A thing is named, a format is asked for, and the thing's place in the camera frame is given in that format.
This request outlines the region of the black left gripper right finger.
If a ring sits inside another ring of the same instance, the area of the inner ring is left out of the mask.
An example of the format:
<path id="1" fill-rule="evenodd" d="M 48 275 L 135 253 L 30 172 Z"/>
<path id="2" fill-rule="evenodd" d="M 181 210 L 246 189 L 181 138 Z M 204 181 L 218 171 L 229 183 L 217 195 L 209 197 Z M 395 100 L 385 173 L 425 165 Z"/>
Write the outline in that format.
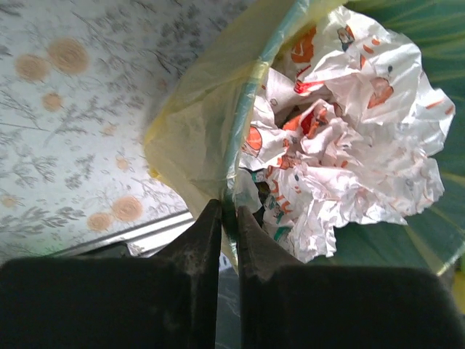
<path id="1" fill-rule="evenodd" d="M 306 265 L 238 210 L 243 348 L 456 348 L 458 310 L 427 270 Z"/>

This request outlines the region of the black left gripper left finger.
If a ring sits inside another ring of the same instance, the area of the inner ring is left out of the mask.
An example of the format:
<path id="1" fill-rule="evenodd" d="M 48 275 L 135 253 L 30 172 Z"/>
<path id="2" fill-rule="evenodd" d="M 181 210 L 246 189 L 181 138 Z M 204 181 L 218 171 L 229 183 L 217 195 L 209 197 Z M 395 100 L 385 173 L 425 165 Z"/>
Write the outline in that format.
<path id="1" fill-rule="evenodd" d="M 213 348 L 222 209 L 149 258 L 39 257 L 1 267 L 3 348 Z"/>

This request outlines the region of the yellow plastic trash bag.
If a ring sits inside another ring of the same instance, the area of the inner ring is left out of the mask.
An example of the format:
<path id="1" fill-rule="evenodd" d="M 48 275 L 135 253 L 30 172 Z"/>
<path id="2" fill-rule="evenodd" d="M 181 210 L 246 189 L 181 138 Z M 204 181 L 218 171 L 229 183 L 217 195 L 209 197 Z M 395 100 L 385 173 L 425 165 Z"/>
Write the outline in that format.
<path id="1" fill-rule="evenodd" d="M 238 262 L 241 147 L 251 126 L 255 98 L 269 69 L 309 30 L 307 2 L 252 4 L 186 71 L 145 136 L 144 152 L 151 175 L 173 188 L 193 216 L 198 217 L 212 199 L 222 202 L 222 252 L 233 265 Z M 341 2 L 407 36 L 424 50 L 424 70 L 431 85 L 449 96 L 456 107 L 448 142 L 435 158 L 442 172 L 464 171 L 464 3 Z M 263 210 L 246 207 L 253 212 Z M 425 264 L 410 264 L 405 257 L 396 262 L 370 263 L 363 258 L 350 263 L 319 256 L 308 262 L 399 265 L 428 268 L 436 274 L 445 272 L 438 273 Z"/>

